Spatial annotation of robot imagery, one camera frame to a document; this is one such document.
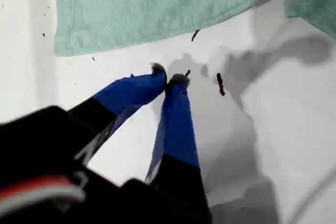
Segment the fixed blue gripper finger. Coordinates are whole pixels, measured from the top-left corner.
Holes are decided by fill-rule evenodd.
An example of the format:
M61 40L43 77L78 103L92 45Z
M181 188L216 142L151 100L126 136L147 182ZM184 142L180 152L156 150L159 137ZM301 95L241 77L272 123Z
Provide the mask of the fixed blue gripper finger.
M165 89L146 180L157 194L164 223L211 223L196 148L187 87L175 74Z

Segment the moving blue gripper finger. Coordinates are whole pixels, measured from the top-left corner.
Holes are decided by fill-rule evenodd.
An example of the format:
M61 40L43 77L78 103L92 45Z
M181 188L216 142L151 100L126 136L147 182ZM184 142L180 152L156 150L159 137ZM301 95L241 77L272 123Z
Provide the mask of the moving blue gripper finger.
M167 75L159 63L152 72L130 75L107 85L69 110L70 114L94 131L94 137L80 149L74 159L87 165L98 149L142 106L155 100L165 89Z

